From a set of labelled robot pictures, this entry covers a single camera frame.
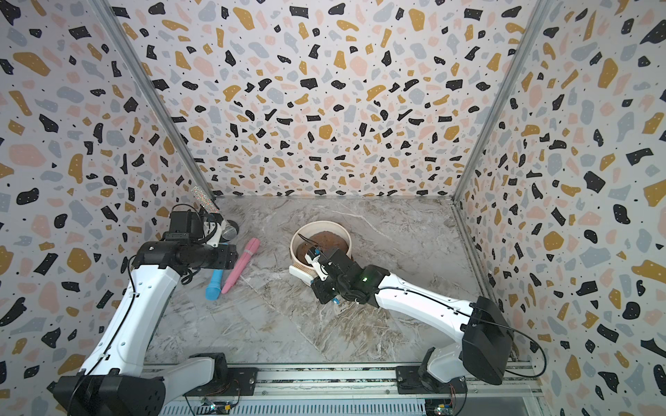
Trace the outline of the cream ceramic pot with mud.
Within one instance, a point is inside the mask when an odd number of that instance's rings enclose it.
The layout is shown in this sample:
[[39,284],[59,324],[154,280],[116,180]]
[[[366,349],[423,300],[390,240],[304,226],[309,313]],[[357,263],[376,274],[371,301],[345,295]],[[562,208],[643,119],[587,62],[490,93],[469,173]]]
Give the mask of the cream ceramic pot with mud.
[[290,255],[294,267],[312,276],[316,275],[315,270],[305,259],[308,249],[313,246],[310,241],[317,243],[326,253],[340,249],[353,258],[351,235],[342,225],[326,220],[308,223],[292,236]]

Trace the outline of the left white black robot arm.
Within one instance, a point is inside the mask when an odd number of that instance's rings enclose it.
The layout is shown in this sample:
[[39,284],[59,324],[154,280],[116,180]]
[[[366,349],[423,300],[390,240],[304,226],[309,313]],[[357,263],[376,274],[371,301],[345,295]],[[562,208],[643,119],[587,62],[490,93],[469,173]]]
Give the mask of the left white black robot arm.
[[151,342],[170,297],[190,270],[229,270],[235,246],[191,242],[145,243],[134,257],[129,284],[102,339],[77,374],[51,393],[69,415],[157,415],[164,405],[202,386],[229,384],[222,353],[194,355],[153,375],[143,373]]

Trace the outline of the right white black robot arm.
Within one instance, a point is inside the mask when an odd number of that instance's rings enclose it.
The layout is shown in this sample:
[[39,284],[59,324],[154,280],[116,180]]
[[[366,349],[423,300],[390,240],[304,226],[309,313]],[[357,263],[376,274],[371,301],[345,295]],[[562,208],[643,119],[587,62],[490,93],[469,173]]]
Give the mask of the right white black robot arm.
[[434,393],[468,376],[494,386],[503,383],[513,330],[492,300],[480,296],[472,302],[438,295],[379,266],[362,268],[339,249],[325,253],[310,248],[305,258],[317,273],[310,288],[319,303],[341,297],[396,311],[454,341],[446,348],[430,348],[424,356],[417,374],[426,390]]

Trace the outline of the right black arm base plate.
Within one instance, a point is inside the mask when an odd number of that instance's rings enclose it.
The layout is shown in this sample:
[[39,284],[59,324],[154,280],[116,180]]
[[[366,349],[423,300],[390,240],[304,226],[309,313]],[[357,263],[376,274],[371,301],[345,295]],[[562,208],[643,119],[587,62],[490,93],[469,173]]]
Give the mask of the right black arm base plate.
[[447,395],[468,392],[466,382],[454,378],[448,383],[438,381],[420,366],[398,366],[395,368],[397,389],[400,395]]

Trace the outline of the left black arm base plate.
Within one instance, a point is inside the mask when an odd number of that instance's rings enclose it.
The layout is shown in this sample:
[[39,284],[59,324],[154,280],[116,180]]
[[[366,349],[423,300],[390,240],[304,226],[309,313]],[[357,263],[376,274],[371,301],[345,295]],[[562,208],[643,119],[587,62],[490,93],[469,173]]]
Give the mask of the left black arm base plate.
[[185,397],[231,397],[253,396],[258,381],[257,367],[229,367],[225,373],[215,376],[203,386],[190,390]]

